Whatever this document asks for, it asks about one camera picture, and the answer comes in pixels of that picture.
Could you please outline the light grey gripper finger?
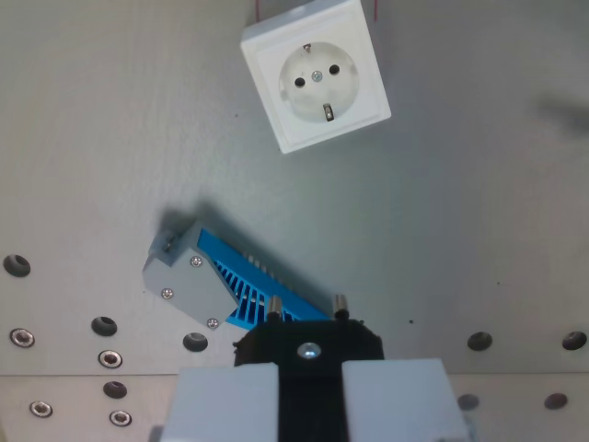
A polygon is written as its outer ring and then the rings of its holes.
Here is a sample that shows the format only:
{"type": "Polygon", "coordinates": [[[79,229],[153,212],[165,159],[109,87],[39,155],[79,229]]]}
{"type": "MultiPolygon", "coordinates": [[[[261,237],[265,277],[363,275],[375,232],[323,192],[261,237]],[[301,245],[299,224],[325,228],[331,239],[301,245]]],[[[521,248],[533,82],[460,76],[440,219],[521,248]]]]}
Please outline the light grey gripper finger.
{"type": "Polygon", "coordinates": [[[439,359],[348,361],[342,364],[351,441],[469,441],[439,359]]]}
{"type": "Polygon", "coordinates": [[[182,369],[161,439],[278,440],[278,367],[252,364],[182,369]]]}

